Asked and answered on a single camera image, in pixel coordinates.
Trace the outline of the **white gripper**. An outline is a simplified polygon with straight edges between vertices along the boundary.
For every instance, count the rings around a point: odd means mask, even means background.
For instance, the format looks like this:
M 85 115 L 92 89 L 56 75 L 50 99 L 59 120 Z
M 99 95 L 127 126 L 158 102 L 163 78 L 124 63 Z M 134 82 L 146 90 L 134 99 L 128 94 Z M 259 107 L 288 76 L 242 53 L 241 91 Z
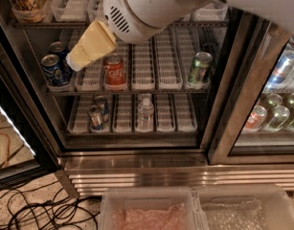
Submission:
M 66 61 L 74 71 L 80 71 L 112 53 L 116 49 L 116 37 L 130 44 L 146 41 L 209 3 L 210 0 L 103 0 L 108 25 L 93 21 L 70 50 Z

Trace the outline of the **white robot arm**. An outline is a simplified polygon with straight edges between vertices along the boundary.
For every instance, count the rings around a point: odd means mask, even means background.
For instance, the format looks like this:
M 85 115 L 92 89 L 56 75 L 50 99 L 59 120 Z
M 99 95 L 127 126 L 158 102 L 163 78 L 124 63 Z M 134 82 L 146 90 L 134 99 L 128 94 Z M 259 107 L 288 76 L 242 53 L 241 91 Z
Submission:
M 294 0 L 103 0 L 105 20 L 89 25 L 67 55 L 67 63 L 77 72 L 112 53 L 117 39 L 143 42 L 212 2 L 250 12 L 294 33 Z

